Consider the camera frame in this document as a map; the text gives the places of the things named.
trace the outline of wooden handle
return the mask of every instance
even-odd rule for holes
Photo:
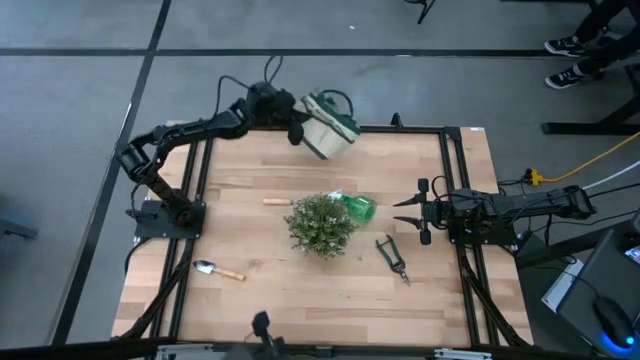
[[[291,205],[293,204],[293,200],[286,199],[263,199],[262,203],[264,205]]]
[[[214,271],[216,273],[220,274],[220,275],[228,276],[230,278],[234,278],[234,279],[239,280],[239,281],[244,281],[244,275],[235,273],[235,272],[233,272],[231,270],[225,270],[225,269],[216,268]]]

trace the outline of concrete floor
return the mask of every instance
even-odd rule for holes
[[[0,47],[146,48],[161,5],[0,2]],[[419,8],[401,1],[183,0],[171,6],[160,48],[541,49],[548,38],[570,34],[587,13],[581,4],[441,0],[417,26]],[[614,29],[624,32],[631,24],[623,14]],[[210,115],[220,75],[251,82],[261,77],[265,61],[156,58],[133,134],[167,120]],[[48,341],[141,63],[140,57],[0,57],[0,215],[40,230],[32,241],[0,242],[1,348]],[[288,57],[275,83],[294,94],[341,89],[362,123],[386,124],[399,112],[407,125],[485,127],[498,179],[512,179],[527,167],[549,176],[564,173],[622,140],[542,135],[542,122],[595,121],[632,94],[620,71],[561,92],[544,87],[545,76],[571,64],[565,58]],[[222,104],[243,93],[225,85]],[[559,185],[599,180],[636,161],[638,150],[640,144],[632,143]],[[110,335],[134,228],[124,214],[131,187],[121,174],[70,341]],[[594,219],[637,208],[633,195],[598,198]],[[588,230],[558,225],[553,241]],[[525,287],[535,283],[535,277],[527,279]],[[548,325],[532,321],[536,343],[566,349]]]

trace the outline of white cable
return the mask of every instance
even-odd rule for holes
[[[636,167],[636,166],[638,166],[638,165],[640,165],[640,161],[638,161],[638,162],[636,162],[635,164],[632,164],[632,165],[630,165],[630,166],[627,166],[626,168],[624,168],[624,169],[622,169],[622,170],[618,171],[617,173],[615,173],[615,174],[613,174],[613,175],[609,176],[608,178],[602,179],[602,180],[600,180],[600,181],[598,181],[598,182],[595,182],[595,183],[593,183],[593,184],[591,184],[591,185],[587,185],[587,186],[583,187],[582,189],[584,189],[584,190],[589,190],[589,189],[591,189],[591,188],[593,188],[593,187],[596,187],[596,186],[598,186],[598,185],[602,185],[602,184],[606,183],[607,181],[609,181],[609,180],[611,180],[611,179],[613,179],[613,178],[617,178],[618,176],[620,176],[620,175],[622,175],[622,174],[626,173],[627,171],[629,171],[629,170],[633,169],[634,167]]]

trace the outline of yellow cable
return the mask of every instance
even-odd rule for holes
[[[621,143],[619,143],[618,145],[616,145],[616,146],[612,147],[611,149],[609,149],[609,150],[607,150],[607,151],[603,152],[602,154],[600,154],[600,155],[598,155],[598,156],[594,157],[593,159],[591,159],[591,160],[587,161],[586,163],[584,163],[584,164],[582,164],[582,165],[578,166],[577,168],[575,168],[575,169],[573,169],[573,170],[569,171],[568,173],[566,173],[566,174],[564,174],[564,175],[562,175],[562,176],[559,176],[559,177],[557,177],[557,178],[547,179],[547,178],[545,178],[544,176],[539,175],[539,173],[537,173],[537,171],[535,171],[535,169],[533,169],[533,170],[534,170],[534,172],[536,172],[536,173],[537,173],[536,175],[538,175],[538,177],[537,177],[537,181],[536,181],[536,182],[538,182],[538,183],[543,183],[543,182],[558,182],[558,181],[564,180],[564,179],[568,178],[569,176],[571,176],[571,175],[573,175],[573,174],[577,173],[578,171],[580,171],[580,170],[582,170],[582,169],[586,168],[587,166],[589,166],[589,165],[593,164],[594,162],[596,162],[596,161],[598,161],[598,160],[602,159],[603,157],[605,157],[605,156],[607,156],[607,155],[611,154],[612,152],[614,152],[614,151],[618,150],[619,148],[621,148],[621,147],[622,147],[622,146],[624,146],[625,144],[629,143],[631,140],[633,140],[633,139],[637,138],[638,136],[640,136],[640,131],[639,131],[639,132],[637,132],[637,133],[635,133],[635,134],[633,134],[633,135],[631,135],[630,137],[626,138],[624,141],[622,141],[622,142],[621,142]]]

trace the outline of green plant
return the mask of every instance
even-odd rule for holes
[[[316,194],[298,200],[293,215],[285,216],[291,237],[297,239],[293,248],[305,255],[315,253],[323,259],[344,255],[349,236],[356,230],[342,201],[327,194]]]

